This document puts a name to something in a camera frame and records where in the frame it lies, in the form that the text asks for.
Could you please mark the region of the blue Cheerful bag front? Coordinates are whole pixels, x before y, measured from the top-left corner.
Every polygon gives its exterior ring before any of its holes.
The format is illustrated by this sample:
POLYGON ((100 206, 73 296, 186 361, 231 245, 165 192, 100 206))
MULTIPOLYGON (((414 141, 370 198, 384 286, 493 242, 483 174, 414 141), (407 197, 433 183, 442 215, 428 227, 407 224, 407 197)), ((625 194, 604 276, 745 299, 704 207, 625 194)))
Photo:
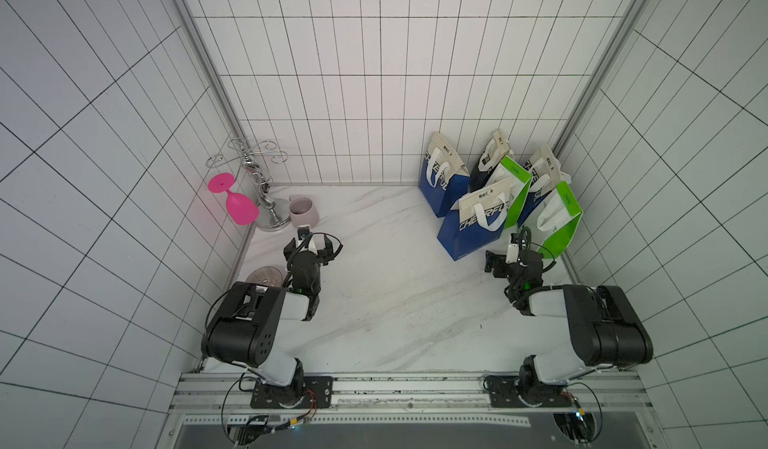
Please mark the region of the blue Cheerful bag front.
POLYGON ((506 223, 507 188, 503 182, 462 197, 445 217, 437 239, 453 261, 497 240, 506 223))

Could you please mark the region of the blue cheerful bag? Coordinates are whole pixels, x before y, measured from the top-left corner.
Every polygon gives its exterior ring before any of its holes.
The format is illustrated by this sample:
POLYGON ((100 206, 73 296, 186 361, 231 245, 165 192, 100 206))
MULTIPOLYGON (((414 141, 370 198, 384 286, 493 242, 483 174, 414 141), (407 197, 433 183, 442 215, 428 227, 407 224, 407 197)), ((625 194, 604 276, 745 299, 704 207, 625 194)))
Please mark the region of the blue cheerful bag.
POLYGON ((462 197, 445 217, 437 239, 453 261, 497 240, 506 223, 507 188, 503 182, 462 197))
POLYGON ((418 187, 436 217, 445 217, 469 189, 470 175, 453 145, 433 133, 423 155, 418 187))

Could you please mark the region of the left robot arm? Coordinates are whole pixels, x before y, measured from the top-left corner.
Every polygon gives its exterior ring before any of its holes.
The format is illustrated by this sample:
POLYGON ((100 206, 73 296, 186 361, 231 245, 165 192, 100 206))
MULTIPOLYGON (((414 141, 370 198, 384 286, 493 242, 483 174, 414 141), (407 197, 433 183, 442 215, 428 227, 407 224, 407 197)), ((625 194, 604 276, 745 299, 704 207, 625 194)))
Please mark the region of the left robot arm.
POLYGON ((321 268, 340 254, 341 241, 303 227, 283 250, 286 278, 276 286, 236 282, 209 315, 201 352, 243 368, 273 387, 289 387, 303 376, 300 361, 274 347, 282 321, 308 322, 320 302, 321 268))

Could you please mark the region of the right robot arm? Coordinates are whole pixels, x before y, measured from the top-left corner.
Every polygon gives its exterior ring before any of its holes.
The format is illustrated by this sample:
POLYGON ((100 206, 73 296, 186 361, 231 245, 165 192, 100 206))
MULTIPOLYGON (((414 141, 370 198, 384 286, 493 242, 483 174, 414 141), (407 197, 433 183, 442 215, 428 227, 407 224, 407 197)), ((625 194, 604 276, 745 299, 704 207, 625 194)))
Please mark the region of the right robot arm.
POLYGON ((624 291, 617 286, 545 286, 543 256, 524 250, 515 259, 485 253, 484 271, 508 282, 504 294, 526 317, 567 322, 568 339, 555 349, 527 357, 520 391, 564 387, 604 368, 633 368, 653 358, 653 343, 624 291))

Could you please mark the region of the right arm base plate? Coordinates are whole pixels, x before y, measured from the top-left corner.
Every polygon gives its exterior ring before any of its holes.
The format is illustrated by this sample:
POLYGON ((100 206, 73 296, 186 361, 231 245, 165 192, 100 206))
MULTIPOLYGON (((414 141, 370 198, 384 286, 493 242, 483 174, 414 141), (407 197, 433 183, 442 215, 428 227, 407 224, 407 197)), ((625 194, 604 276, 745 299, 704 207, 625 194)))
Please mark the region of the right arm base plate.
POLYGON ((521 382, 516 376, 487 375, 482 382, 493 408, 568 408, 571 399, 563 386, 537 380, 521 382))

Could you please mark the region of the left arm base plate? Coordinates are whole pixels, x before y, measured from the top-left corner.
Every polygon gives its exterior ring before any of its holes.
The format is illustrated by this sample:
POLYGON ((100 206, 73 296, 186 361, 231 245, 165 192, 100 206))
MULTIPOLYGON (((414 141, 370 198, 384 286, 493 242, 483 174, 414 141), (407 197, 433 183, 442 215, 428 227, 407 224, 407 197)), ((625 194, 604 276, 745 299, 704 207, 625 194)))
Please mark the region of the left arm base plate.
POLYGON ((303 376, 289 386, 258 383, 253 389, 251 409, 326 409, 331 405, 334 378, 303 376))

